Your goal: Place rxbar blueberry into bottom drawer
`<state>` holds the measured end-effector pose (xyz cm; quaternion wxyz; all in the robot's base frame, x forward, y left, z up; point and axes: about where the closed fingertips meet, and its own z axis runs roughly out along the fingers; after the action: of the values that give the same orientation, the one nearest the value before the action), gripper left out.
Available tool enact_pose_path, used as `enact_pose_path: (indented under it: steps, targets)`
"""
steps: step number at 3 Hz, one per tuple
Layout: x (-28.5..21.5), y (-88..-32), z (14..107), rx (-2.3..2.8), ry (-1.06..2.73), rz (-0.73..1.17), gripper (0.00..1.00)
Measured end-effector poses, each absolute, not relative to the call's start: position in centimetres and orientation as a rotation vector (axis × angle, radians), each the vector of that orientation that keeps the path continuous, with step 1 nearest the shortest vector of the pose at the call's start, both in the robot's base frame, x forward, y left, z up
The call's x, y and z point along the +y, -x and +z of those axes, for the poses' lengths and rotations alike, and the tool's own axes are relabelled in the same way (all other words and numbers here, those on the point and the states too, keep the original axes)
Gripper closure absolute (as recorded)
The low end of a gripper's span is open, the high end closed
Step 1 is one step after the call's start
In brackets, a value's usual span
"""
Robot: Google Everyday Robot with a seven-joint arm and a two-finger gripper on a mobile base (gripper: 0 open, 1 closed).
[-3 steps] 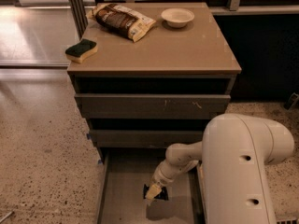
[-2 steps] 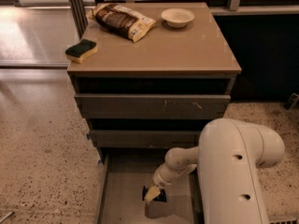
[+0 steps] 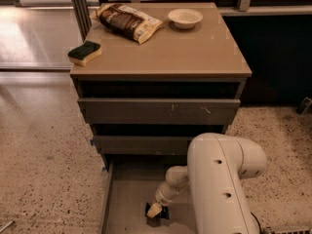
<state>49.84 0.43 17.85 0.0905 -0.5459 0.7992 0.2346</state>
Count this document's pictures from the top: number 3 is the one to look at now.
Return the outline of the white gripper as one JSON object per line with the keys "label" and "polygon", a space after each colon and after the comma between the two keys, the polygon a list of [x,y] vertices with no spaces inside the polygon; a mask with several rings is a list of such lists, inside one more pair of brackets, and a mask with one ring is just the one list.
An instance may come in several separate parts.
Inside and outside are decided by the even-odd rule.
{"label": "white gripper", "polygon": [[153,204],[149,205],[146,215],[149,218],[160,216],[162,207],[167,207],[173,202],[174,195],[167,187],[159,186],[155,193]]}

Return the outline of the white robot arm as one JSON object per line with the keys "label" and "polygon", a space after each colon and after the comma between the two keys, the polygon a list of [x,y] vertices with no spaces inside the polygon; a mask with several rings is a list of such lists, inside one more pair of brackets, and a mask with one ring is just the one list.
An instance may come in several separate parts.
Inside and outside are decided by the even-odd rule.
{"label": "white robot arm", "polygon": [[260,234],[241,181],[266,166],[263,148],[250,139],[200,134],[189,144],[187,164],[167,170],[145,215],[167,218],[174,197],[190,190],[198,234]]}

